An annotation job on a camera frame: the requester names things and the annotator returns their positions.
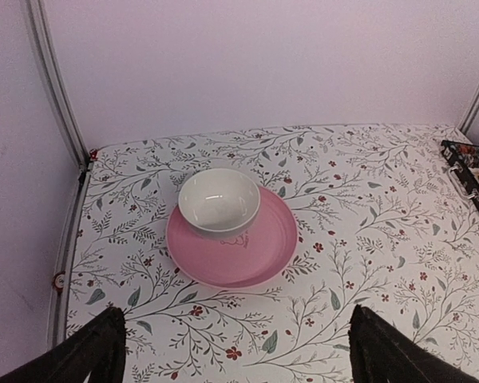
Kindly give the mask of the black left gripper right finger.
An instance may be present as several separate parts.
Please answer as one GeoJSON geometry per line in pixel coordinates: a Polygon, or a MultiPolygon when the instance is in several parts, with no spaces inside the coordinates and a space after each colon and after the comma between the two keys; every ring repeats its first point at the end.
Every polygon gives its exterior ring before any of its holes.
{"type": "Polygon", "coordinates": [[[477,382],[478,379],[414,344],[368,307],[350,319],[353,382],[477,382]]]}

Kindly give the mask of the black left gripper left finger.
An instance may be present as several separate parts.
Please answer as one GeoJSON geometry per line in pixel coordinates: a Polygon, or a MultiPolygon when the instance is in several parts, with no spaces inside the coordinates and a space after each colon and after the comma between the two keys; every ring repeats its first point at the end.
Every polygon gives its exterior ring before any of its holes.
{"type": "Polygon", "coordinates": [[[126,360],[123,311],[111,306],[47,353],[0,382],[122,382],[126,360]]]}

